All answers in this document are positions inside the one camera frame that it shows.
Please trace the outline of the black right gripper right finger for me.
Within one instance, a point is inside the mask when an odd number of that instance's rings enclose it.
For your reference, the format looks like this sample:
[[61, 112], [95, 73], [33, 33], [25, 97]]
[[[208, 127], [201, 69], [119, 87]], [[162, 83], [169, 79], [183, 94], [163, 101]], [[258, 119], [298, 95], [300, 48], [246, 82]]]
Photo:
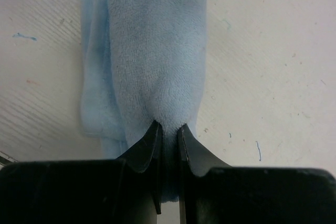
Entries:
[[177, 139], [181, 223], [335, 223], [335, 178], [326, 170], [232, 167], [187, 125]]

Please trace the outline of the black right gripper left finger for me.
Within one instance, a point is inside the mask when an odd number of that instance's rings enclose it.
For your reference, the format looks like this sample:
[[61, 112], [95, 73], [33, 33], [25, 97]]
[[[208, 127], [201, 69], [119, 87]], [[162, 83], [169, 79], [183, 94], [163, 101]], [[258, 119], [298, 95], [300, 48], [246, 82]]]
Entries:
[[1, 169], [1, 223], [156, 223], [162, 128], [116, 159], [20, 162]]

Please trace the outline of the light blue towel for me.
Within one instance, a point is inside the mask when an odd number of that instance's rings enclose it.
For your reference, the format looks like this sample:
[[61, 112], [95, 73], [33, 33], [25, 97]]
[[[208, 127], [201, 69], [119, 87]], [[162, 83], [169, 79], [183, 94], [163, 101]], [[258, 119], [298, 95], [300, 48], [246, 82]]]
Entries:
[[196, 131], [204, 89], [206, 0], [81, 0], [81, 46], [83, 132], [116, 158], [160, 123], [162, 200], [177, 201], [176, 135]]

